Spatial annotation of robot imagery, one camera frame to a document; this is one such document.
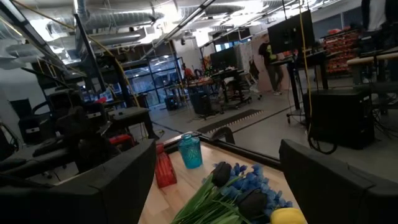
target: person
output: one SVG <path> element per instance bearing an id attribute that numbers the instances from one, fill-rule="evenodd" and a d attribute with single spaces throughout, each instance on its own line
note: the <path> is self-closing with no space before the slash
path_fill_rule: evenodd
<path id="1" fill-rule="evenodd" d="M 364 33 L 362 39 L 376 34 L 384 26 L 398 22 L 398 13 L 396 8 L 398 1 L 396 0 L 362 0 L 362 15 Z M 383 37 L 384 46 L 395 47 L 395 38 Z M 364 52 L 374 50 L 373 45 L 364 46 Z M 388 60 L 387 69 L 390 70 L 391 81 L 398 81 L 398 60 Z M 372 79 L 372 74 L 365 74 L 364 81 Z"/>
<path id="2" fill-rule="evenodd" d="M 185 63 L 182 64 L 182 69 L 184 70 L 184 75 L 187 80 L 193 80 L 195 79 L 195 76 L 193 75 L 193 72 L 190 68 L 187 68 Z"/>
<path id="3" fill-rule="evenodd" d="M 264 40 L 264 43 L 262 43 L 259 47 L 259 55 L 262 56 L 264 65 L 266 66 L 266 69 L 268 71 L 269 80 L 271 81 L 274 95 L 279 96 L 282 94 L 280 92 L 280 83 L 282 82 L 284 75 L 279 66 L 271 65 L 272 62 L 277 61 L 277 56 L 272 54 L 272 49 L 269 43 L 268 34 L 264 34 L 262 36 L 262 39 Z"/>

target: workbench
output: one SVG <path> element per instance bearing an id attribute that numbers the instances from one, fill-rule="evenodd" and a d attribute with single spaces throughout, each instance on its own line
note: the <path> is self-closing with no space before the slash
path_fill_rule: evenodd
<path id="1" fill-rule="evenodd" d="M 181 154 L 177 150 L 181 136 L 164 142 L 165 151 L 170 156 L 177 176 L 177 183 L 159 189 L 154 180 L 141 213 L 140 224 L 171 223 L 177 212 L 201 187 L 203 178 L 207 177 L 214 169 L 213 164 L 221 161 L 231 165 L 235 165 L 235 163 L 246 165 L 249 167 L 248 170 L 251 170 L 252 165 L 260 164 L 264 176 L 269 178 L 270 187 L 283 191 L 284 199 L 292 201 L 293 206 L 299 208 L 283 172 L 278 168 L 279 161 L 277 159 L 223 141 L 210 141 L 204 136 L 199 136 L 199 138 L 203 165 L 196 169 L 187 169 L 182 161 Z"/>
<path id="2" fill-rule="evenodd" d="M 329 59 L 332 59 L 333 57 L 336 57 L 339 55 L 341 52 L 335 52 L 332 54 L 327 54 L 326 50 L 322 50 L 319 52 L 315 52 L 312 54 L 307 54 L 307 67 L 320 67 L 320 77 L 322 80 L 322 86 L 324 90 L 329 89 L 329 84 L 328 84 L 328 78 L 327 78 L 327 72 L 326 72 L 326 62 Z M 294 59 L 292 57 L 287 57 L 284 60 L 276 61 L 271 63 L 271 65 L 274 66 L 281 66 L 284 64 L 287 64 L 287 71 L 289 73 L 289 78 L 290 82 L 292 84 L 292 92 L 293 92 L 293 99 L 294 99 L 294 106 L 295 106 L 295 111 L 292 111 L 291 113 L 288 113 L 286 115 L 288 123 L 290 123 L 290 117 L 291 116 L 303 116 L 303 110 L 301 110 L 300 107 L 300 102 L 299 102 L 299 90 L 302 90 L 302 84 L 299 78 L 299 69 L 305 69 L 304 65 L 304 59 L 303 58 L 298 58 L 298 61 L 294 62 Z M 298 77 L 298 85 L 299 85 L 299 90 L 297 89 L 296 86 L 296 79 L 295 77 Z"/>

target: computer tower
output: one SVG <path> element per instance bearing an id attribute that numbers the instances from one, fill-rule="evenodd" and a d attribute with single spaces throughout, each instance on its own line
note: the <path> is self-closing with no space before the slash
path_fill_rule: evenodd
<path id="1" fill-rule="evenodd" d="M 312 91 L 312 117 L 308 93 L 303 103 L 310 137 L 353 149 L 374 141 L 374 118 L 370 92 L 361 90 Z"/>
<path id="2" fill-rule="evenodd" d="M 205 92 L 192 93 L 190 95 L 191 103 L 195 114 L 209 115 L 212 114 L 210 97 Z"/>
<path id="3" fill-rule="evenodd" d="M 178 101 L 175 96 L 167 96 L 164 99 L 164 103 L 166 104 L 166 108 L 168 111 L 177 110 L 178 109 Z"/>

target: blue hyacinth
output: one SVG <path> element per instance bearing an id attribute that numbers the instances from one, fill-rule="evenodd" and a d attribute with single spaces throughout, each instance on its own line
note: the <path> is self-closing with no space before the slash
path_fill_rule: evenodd
<path id="1" fill-rule="evenodd" d="M 231 177 L 229 180 L 243 175 L 247 168 L 247 166 L 240 166 L 236 163 L 231 169 Z M 262 167 L 259 164 L 253 165 L 252 169 L 252 172 L 248 172 L 246 176 L 243 176 L 242 179 L 238 179 L 231 186 L 222 188 L 221 194 L 229 198 L 236 198 L 237 195 L 243 194 L 248 190 L 261 189 L 261 192 L 267 195 L 267 204 L 263 212 L 268 218 L 275 209 L 293 207 L 292 202 L 286 202 L 286 200 L 282 198 L 282 191 L 276 192 L 269 187 L 269 179 L 263 176 Z"/>

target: red object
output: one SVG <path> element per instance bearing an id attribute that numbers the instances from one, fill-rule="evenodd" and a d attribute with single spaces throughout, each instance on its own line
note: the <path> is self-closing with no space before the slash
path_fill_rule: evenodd
<path id="1" fill-rule="evenodd" d="M 164 152 L 163 144 L 156 145 L 156 165 L 155 176 L 157 186 L 163 188 L 177 183 L 172 161 L 168 154 Z"/>
<path id="2" fill-rule="evenodd" d="M 101 97 L 100 99 L 96 100 L 95 103 L 105 103 L 106 97 Z"/>
<path id="3" fill-rule="evenodd" d="M 109 139 L 110 143 L 116 146 L 120 151 L 124 152 L 136 145 L 134 139 L 128 134 L 121 134 Z"/>

